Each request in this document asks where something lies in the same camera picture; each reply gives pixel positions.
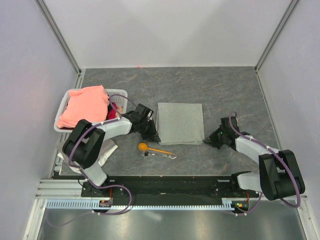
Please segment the grey cloth napkin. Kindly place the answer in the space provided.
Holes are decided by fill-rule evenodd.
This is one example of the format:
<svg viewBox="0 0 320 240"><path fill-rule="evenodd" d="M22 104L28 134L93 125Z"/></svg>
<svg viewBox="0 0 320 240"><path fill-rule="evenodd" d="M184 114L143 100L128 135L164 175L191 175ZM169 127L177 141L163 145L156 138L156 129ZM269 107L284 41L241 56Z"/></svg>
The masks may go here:
<svg viewBox="0 0 320 240"><path fill-rule="evenodd" d="M205 139L201 103L157 104L156 130L161 145L200 145Z"/></svg>

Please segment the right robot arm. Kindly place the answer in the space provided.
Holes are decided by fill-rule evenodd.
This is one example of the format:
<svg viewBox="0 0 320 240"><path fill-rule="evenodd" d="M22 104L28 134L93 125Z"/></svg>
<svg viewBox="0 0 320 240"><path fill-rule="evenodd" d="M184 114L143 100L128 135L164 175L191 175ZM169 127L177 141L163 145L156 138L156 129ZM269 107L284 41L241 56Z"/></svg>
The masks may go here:
<svg viewBox="0 0 320 240"><path fill-rule="evenodd" d="M292 196L299 201L306 187L295 154L267 146L250 133L240 131L236 117L221 118L219 127L203 140L216 149L227 146L258 164L258 173L243 171L231 175L230 193L240 197L250 190L264 194L270 201Z"/></svg>

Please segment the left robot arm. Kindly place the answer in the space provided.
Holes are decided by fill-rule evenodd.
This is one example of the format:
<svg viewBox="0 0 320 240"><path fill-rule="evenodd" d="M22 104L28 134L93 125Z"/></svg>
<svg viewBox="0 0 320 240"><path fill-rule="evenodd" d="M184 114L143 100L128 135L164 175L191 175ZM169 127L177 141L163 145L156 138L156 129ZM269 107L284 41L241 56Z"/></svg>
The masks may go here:
<svg viewBox="0 0 320 240"><path fill-rule="evenodd" d="M154 111L138 104L135 110L122 114L118 118L91 123L80 120L62 146L62 153L67 157L68 165L78 169L92 184L92 191L99 197L110 191L108 175L98 163L103 142L121 135L139 133L143 141L159 143Z"/></svg>

